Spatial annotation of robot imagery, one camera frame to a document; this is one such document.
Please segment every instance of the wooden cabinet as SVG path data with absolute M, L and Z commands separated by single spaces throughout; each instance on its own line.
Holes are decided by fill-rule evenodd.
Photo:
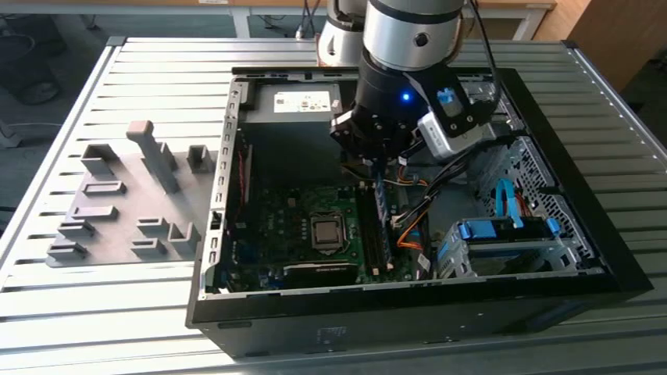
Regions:
M 621 91 L 667 46 L 667 0 L 559 0 L 534 37 L 575 41 Z

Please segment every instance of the power supply label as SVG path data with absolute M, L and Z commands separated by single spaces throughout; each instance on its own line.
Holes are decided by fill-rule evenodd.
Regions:
M 330 111 L 330 91 L 281 91 L 274 96 L 274 113 Z
M 335 344 L 347 334 L 347 327 L 326 327 L 317 330 L 318 344 Z

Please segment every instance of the silver robot arm segment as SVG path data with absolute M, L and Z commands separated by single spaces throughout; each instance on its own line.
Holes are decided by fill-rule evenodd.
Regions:
M 367 0 L 331 0 L 318 41 L 318 58 L 327 66 L 357 66 L 365 48 Z
M 443 62 L 457 39 L 465 0 L 370 0 L 365 47 L 378 64 L 401 71 Z

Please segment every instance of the workbench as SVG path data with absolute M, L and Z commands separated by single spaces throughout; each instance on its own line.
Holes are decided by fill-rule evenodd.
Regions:
M 522 20 L 514 40 L 530 41 L 555 0 L 479 0 L 485 19 Z M 303 0 L 0 0 L 0 13 L 228 15 L 238 38 L 250 38 L 250 16 L 302 15 Z M 315 13 L 327 15 L 327 0 Z M 466 18 L 473 12 L 465 9 Z
M 191 262 L 51 269 L 46 252 L 84 178 L 86 145 L 138 153 L 126 130 L 143 119 L 172 152 L 218 148 L 231 68 L 313 66 L 315 44 L 130 38 L 104 49 L 0 240 L 0 373 L 665 373 L 667 152 L 578 49 L 502 42 L 494 52 L 521 72 L 654 291 L 539 334 L 235 362 L 184 326 Z M 481 43 L 465 45 L 457 65 L 486 65 Z

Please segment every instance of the motherboard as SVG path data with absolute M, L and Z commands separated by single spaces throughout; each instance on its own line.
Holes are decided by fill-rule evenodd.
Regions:
M 265 189 L 250 230 L 257 235 L 235 243 L 231 262 L 236 266 L 224 275 L 231 289 L 267 291 L 411 280 L 410 250 L 393 254 L 393 269 L 381 273 L 373 259 L 385 258 L 385 248 L 365 246 L 370 241 L 365 221 L 377 219 L 365 212 L 367 189 L 374 199 L 373 187 L 363 184 Z M 398 189 L 387 187 L 386 195 L 395 213 Z

